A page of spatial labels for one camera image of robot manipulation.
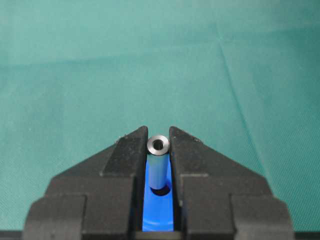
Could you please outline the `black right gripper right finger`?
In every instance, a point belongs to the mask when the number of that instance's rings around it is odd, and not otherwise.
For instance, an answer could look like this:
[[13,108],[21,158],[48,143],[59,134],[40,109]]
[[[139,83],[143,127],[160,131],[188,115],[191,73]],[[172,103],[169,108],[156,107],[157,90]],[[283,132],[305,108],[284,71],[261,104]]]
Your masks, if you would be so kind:
[[287,205],[260,174],[169,129],[174,229],[185,240],[292,240]]

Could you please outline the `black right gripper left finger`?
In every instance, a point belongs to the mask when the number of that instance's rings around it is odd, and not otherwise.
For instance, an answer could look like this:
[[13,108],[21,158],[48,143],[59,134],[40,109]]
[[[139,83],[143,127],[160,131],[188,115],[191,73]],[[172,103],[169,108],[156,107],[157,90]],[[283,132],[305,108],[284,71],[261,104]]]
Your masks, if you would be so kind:
[[25,240],[128,240],[143,225],[148,128],[53,177],[27,214]]

